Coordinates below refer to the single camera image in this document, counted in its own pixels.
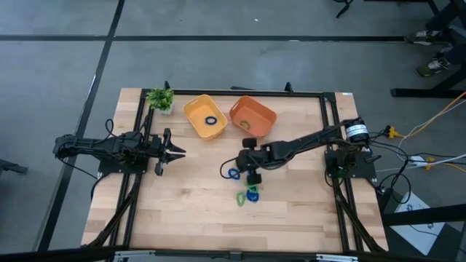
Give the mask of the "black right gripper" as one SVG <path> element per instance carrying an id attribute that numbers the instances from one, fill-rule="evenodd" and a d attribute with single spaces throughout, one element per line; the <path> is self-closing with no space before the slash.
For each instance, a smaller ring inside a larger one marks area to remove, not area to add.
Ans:
<path id="1" fill-rule="evenodd" d="M 269 169 L 271 167 L 268 153 L 265 149 L 256 149 L 256 138 L 243 138 L 243 150 L 237 156 L 237 169 L 240 172 L 247 172 L 248 185 L 258 185 L 262 183 L 261 174 L 257 173 L 258 168 Z"/>

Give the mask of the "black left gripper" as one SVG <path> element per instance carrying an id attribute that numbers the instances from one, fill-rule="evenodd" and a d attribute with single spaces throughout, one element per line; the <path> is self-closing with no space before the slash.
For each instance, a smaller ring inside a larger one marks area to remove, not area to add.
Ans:
<path id="1" fill-rule="evenodd" d="M 175 154 L 175 153 L 168 153 L 167 146 L 169 146 L 169 150 L 172 152 L 185 152 L 184 149 L 175 146 L 171 141 L 171 131 L 170 128 L 165 128 L 162 134 L 162 137 L 158 136 L 157 134 L 150 134 L 151 138 L 149 144 L 149 156 L 152 158 L 157 158 L 158 162 L 155 166 L 155 173 L 158 176 L 163 175 L 163 166 L 169 162 L 172 162 L 177 159 L 184 158 L 185 154 Z"/>

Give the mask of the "orange plastic bin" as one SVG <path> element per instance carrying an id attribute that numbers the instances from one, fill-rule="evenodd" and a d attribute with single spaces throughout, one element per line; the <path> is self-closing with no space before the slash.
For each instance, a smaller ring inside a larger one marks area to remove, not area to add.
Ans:
<path id="1" fill-rule="evenodd" d="M 257 138 L 268 135 L 277 120 L 277 114 L 273 110 L 250 96 L 240 97 L 231 107 L 229 116 L 233 124 Z M 249 130 L 240 126 L 243 120 L 250 123 Z"/>

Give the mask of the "yellow plastic bin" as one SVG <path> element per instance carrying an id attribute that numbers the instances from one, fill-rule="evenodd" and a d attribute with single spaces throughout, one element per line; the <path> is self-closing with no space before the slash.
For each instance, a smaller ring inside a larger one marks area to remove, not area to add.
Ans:
<path id="1" fill-rule="evenodd" d="M 220 135 L 228 125 L 228 120 L 211 96 L 203 94 L 190 100 L 183 106 L 183 112 L 197 134 L 206 140 Z M 205 118 L 215 116 L 215 125 L 207 125 Z"/>

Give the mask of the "green plant in white pot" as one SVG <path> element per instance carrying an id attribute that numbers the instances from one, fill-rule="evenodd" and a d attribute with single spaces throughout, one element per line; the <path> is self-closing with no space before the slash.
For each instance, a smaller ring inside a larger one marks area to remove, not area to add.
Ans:
<path id="1" fill-rule="evenodd" d="M 159 111 L 164 115 L 171 115 L 173 110 L 174 91 L 172 89 L 155 88 L 146 94 L 150 109 Z"/>

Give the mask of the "black crossbar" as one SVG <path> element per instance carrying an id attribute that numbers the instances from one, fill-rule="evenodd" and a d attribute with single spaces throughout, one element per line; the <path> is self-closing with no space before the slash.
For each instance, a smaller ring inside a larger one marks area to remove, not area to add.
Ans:
<path id="1" fill-rule="evenodd" d="M 138 256 L 207 257 L 225 258 L 231 261 L 242 261 L 250 258 L 281 258 L 333 262 L 454 262 L 437 258 L 352 250 L 345 253 L 281 253 L 212 250 L 126 250 L 123 246 L 10 253 L 0 255 L 0 262 L 96 262 L 108 258 L 132 258 Z"/>

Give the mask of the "black furniture foot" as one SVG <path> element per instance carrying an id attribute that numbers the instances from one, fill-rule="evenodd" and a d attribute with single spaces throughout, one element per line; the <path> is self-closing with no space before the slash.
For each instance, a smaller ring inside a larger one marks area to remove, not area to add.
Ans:
<path id="1" fill-rule="evenodd" d="M 27 167 L 8 162 L 6 160 L 0 159 L 0 174 L 3 173 L 3 171 L 11 171 L 11 172 L 16 172 L 18 174 L 26 174 L 28 171 Z"/>

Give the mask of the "black chair base leg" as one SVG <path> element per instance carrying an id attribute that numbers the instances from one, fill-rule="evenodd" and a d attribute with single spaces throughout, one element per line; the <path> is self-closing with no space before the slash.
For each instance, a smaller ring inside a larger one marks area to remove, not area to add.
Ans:
<path id="1" fill-rule="evenodd" d="M 354 0 L 333 0 L 336 3 L 343 4 L 343 8 L 337 13 L 336 18 L 340 18 L 349 8 Z"/>

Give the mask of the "black beam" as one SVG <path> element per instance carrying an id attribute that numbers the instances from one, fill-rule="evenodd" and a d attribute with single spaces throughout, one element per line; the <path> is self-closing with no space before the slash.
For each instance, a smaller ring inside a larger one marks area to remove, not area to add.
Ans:
<path id="1" fill-rule="evenodd" d="M 466 204 L 389 213 L 384 214 L 382 220 L 385 226 L 466 221 Z"/>

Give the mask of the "white box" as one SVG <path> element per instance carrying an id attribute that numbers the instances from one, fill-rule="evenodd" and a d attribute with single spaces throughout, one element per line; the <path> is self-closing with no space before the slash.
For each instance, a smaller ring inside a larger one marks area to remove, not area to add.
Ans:
<path id="1" fill-rule="evenodd" d="M 427 209 L 429 206 L 424 202 L 407 202 L 400 204 L 395 209 L 396 213 L 408 212 L 414 210 Z M 404 238 L 409 244 L 413 245 L 420 253 L 427 255 L 431 249 L 445 223 L 427 223 L 405 226 L 391 226 L 396 233 Z"/>

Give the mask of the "black desk leg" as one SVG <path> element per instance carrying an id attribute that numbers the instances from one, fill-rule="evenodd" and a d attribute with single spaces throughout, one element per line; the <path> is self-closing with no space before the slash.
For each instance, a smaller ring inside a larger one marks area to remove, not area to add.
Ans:
<path id="1" fill-rule="evenodd" d="M 458 83 L 466 81 L 466 65 L 430 89 L 394 88 L 390 94 L 394 98 L 456 98 L 466 90 L 453 90 Z"/>

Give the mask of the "person's foot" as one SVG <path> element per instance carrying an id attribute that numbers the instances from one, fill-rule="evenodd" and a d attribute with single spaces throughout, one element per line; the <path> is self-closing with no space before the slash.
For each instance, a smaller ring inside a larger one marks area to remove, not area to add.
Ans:
<path id="1" fill-rule="evenodd" d="M 404 36 L 404 39 L 411 44 L 421 44 L 428 46 L 439 40 L 440 36 L 440 31 L 422 30 L 410 33 Z"/>
<path id="2" fill-rule="evenodd" d="M 415 71 L 419 76 L 428 77 L 447 70 L 448 68 L 449 62 L 445 58 L 436 58 L 426 65 L 417 67 Z"/>

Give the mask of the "person's leg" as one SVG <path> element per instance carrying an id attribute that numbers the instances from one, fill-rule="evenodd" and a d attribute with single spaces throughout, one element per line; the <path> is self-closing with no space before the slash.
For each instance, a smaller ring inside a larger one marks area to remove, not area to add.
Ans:
<path id="1" fill-rule="evenodd" d="M 445 31 L 458 18 L 466 28 L 466 0 L 451 0 L 425 25 L 427 31 Z"/>

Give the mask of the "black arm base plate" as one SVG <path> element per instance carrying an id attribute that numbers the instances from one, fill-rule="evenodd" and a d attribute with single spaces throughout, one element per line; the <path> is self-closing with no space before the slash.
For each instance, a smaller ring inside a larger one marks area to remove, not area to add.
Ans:
<path id="1" fill-rule="evenodd" d="M 326 151 L 325 165 L 331 178 L 366 178 L 376 179 L 374 162 L 381 158 L 370 151 L 344 153 L 342 150 Z"/>
<path id="2" fill-rule="evenodd" d="M 100 161 L 98 172 L 103 174 L 110 173 L 145 173 L 148 166 L 148 160 L 138 160 L 136 162 L 120 162 L 115 159 L 103 159 Z"/>

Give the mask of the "black aluminium table frame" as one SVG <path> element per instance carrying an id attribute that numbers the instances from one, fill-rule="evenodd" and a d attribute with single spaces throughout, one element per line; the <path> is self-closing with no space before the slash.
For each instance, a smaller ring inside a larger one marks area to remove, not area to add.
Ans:
<path id="1" fill-rule="evenodd" d="M 151 133 L 172 130 L 172 141 L 187 151 L 186 157 L 164 166 L 163 176 L 154 174 L 156 160 L 149 162 L 139 191 L 129 247 L 151 250 L 269 251 L 340 253 L 360 250 L 348 217 L 341 219 L 332 188 L 325 181 L 326 148 L 296 155 L 288 166 L 259 171 L 263 183 L 257 203 L 239 207 L 237 193 L 245 190 L 241 180 L 223 179 L 219 167 L 241 150 L 248 134 L 232 124 L 230 108 L 248 95 L 277 113 L 269 134 L 259 140 L 293 140 L 333 124 L 332 113 L 341 119 L 358 115 L 352 93 L 323 98 L 303 97 L 311 92 L 267 92 L 201 90 L 211 95 L 228 119 L 225 130 L 215 138 L 201 138 L 183 113 L 183 106 L 197 94 L 175 95 L 170 116 L 154 113 Z M 88 244 L 103 230 L 116 209 L 123 175 L 111 174 L 96 188 L 90 206 L 82 244 Z M 351 182 L 359 219 L 376 243 L 387 249 L 387 240 L 370 183 Z"/>

